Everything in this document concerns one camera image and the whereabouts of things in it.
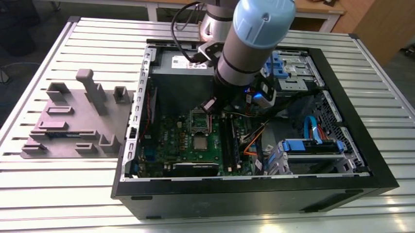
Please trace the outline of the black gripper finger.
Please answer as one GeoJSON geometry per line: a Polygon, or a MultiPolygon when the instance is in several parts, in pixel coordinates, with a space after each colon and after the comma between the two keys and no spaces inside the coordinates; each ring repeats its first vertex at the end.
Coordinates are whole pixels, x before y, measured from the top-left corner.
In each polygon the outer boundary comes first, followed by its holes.
{"type": "Polygon", "coordinates": [[[211,97],[207,101],[200,104],[200,108],[206,114],[212,114],[215,111],[216,97],[211,97]]]}

